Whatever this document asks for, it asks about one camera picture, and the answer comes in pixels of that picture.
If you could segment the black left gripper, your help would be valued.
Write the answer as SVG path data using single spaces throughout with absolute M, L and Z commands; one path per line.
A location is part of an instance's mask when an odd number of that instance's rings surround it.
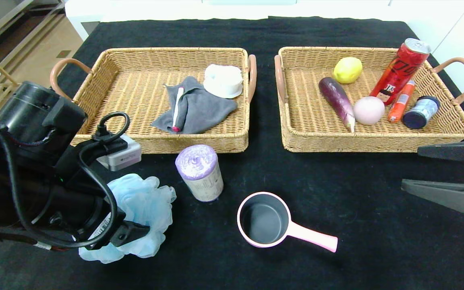
M 92 213 L 89 215 L 89 219 L 83 224 L 81 229 L 75 230 L 70 236 L 74 242 L 101 238 L 90 246 L 85 246 L 87 250 L 98 250 L 109 243 L 115 247 L 121 247 L 145 237 L 150 232 L 149 226 L 124 221 L 126 213 L 119 207 L 117 208 L 114 222 L 111 223 L 111 208 L 107 197 L 96 197 L 93 205 L 94 207 L 92 208 Z

